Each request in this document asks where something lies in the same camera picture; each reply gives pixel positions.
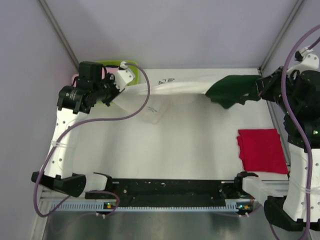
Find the white and green t-shirt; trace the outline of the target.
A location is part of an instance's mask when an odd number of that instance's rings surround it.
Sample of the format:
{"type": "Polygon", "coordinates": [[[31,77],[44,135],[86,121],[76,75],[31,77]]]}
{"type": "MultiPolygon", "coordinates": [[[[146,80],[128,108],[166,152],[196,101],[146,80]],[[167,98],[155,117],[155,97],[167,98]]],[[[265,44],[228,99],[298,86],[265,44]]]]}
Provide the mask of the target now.
{"type": "Polygon", "coordinates": [[[258,75],[150,77],[149,83],[126,87],[113,102],[128,113],[141,109],[139,119],[156,124],[170,105],[185,105],[199,96],[226,110],[235,104],[257,102],[261,99],[258,79],[258,75]]]}

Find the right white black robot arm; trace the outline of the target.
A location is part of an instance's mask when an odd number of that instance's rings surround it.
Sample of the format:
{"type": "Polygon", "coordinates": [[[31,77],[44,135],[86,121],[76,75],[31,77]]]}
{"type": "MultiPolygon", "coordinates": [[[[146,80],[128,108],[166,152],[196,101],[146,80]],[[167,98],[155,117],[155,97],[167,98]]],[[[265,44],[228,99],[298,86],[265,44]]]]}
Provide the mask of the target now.
{"type": "Polygon", "coordinates": [[[243,172],[235,177],[233,192],[251,195],[264,208],[267,221],[290,232],[320,229],[320,73],[278,68],[257,81],[259,96],[284,112],[290,151],[287,194],[268,186],[259,172],[286,172],[280,135],[275,129],[241,129],[237,142],[243,172]]]}

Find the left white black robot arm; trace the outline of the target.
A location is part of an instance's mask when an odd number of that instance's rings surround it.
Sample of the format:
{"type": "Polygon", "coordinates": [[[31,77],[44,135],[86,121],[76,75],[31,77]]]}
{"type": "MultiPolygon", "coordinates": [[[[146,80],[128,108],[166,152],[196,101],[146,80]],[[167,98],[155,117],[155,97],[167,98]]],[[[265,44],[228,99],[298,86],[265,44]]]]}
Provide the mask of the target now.
{"type": "Polygon", "coordinates": [[[72,85],[64,86],[58,93],[56,126],[48,152],[49,161],[35,171],[31,181],[50,190],[72,197],[79,197],[89,178],[73,171],[73,160],[80,128],[72,126],[88,118],[97,102],[107,106],[120,94],[116,72],[120,67],[83,61],[72,85]]]}

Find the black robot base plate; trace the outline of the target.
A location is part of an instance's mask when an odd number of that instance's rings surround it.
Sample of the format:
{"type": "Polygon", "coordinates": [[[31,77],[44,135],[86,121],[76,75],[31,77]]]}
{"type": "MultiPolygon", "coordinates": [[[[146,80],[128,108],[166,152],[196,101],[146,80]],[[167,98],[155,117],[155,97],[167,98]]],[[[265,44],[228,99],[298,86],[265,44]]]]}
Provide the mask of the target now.
{"type": "Polygon", "coordinates": [[[114,178],[105,190],[119,197],[120,207],[224,207],[226,200],[251,199],[222,180],[114,178]]]}

